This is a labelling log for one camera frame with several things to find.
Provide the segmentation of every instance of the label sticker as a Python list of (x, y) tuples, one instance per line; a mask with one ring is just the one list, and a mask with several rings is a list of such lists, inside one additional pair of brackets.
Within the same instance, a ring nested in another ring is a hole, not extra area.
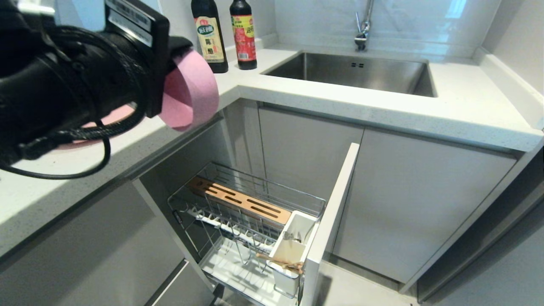
[(151, 47), (153, 45), (153, 36), (151, 36), (151, 34), (142, 30), (133, 22), (118, 14), (116, 11), (112, 10), (109, 12), (108, 21), (120, 27), (132, 37), (143, 42), (146, 46)]
[(256, 60), (253, 17), (251, 15), (233, 15), (231, 20), (238, 60), (241, 62)]
[(202, 57), (208, 63), (222, 63), (225, 61), (217, 19), (201, 16), (195, 18), (196, 32), (199, 37)]
[(132, 4), (124, 0), (106, 0), (106, 5), (130, 19), (142, 29), (148, 32), (151, 31), (151, 19)]

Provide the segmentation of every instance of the bottle label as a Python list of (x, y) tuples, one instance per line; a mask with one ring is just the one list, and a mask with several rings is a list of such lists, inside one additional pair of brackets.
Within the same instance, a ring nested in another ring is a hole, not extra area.
[(205, 16), (195, 18), (196, 33), (199, 37), (202, 57), (208, 63), (222, 63), (225, 61), (217, 19)]
[(256, 60), (253, 17), (251, 15), (232, 15), (231, 20), (238, 60), (241, 62)]

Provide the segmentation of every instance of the white backsplash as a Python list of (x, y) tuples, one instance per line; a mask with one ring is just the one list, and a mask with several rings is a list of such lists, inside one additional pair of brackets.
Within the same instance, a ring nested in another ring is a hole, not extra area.
[[(190, 0), (141, 0), (156, 11), (160, 11), (170, 21), (170, 35), (184, 36), (194, 44), (196, 27), (191, 12)], [(215, 0), (221, 22), (225, 47), (234, 46), (231, 15), (229, 7), (232, 0)], [(255, 20), (255, 35), (263, 37), (276, 32), (274, 0), (248, 0)], [(64, 25), (84, 27), (90, 30), (104, 28), (103, 0), (61, 0), (57, 1), (57, 20)]]
[[(280, 42), (354, 48), (366, 0), (275, 0)], [(368, 48), (471, 57), (500, 0), (375, 0)]]

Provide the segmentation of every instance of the stainless steel sink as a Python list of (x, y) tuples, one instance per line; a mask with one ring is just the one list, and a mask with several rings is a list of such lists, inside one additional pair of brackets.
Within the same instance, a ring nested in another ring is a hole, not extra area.
[(436, 97), (426, 63), (301, 53), (269, 76)]

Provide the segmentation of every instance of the vinegar bottle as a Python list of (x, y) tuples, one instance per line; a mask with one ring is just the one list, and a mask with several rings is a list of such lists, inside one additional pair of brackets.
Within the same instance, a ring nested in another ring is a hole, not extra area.
[(230, 11), (238, 66), (242, 70), (255, 69), (257, 68), (257, 52), (251, 7), (245, 0), (234, 0)]
[(191, 10), (195, 18), (196, 35), (202, 49), (202, 57), (208, 62), (213, 73), (227, 72), (228, 62), (217, 5), (213, 0), (192, 0)]

